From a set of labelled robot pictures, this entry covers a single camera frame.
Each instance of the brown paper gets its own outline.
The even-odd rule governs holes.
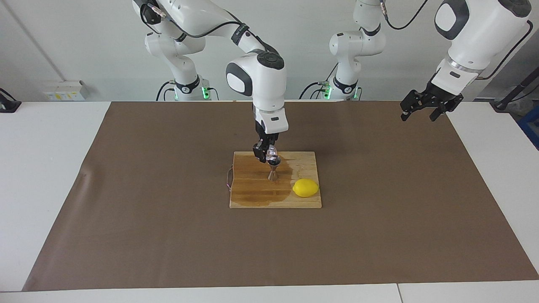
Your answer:
[[[251,104],[112,103],[24,290],[539,278],[447,117],[286,111],[277,146],[316,152],[323,209],[229,209]]]

